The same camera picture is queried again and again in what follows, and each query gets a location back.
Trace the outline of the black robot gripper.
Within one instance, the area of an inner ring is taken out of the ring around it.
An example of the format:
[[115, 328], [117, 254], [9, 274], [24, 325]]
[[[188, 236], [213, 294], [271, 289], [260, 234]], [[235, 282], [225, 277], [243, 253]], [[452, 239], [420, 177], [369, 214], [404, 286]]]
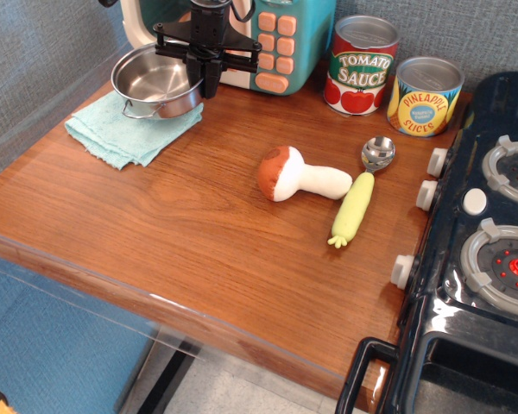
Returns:
[[202, 81], [202, 97], [211, 99], [216, 96], [222, 72], [257, 71], [261, 44], [235, 30], [230, 22], [231, 16], [247, 22], [254, 12], [251, 6], [241, 17], [232, 1], [192, 1], [189, 21], [153, 26], [156, 52], [182, 60], [190, 86]]

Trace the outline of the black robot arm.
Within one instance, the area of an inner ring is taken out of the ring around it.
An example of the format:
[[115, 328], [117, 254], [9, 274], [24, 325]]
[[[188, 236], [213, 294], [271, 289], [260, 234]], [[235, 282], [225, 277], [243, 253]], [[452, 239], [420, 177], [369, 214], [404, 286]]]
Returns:
[[255, 73], [258, 68], [259, 41], [235, 30], [230, 15], [247, 22], [256, 7], [241, 17], [232, 1], [192, 1], [187, 22], [158, 22], [155, 52], [182, 60], [191, 85], [198, 85], [205, 99], [215, 97], [221, 76], [229, 69]]

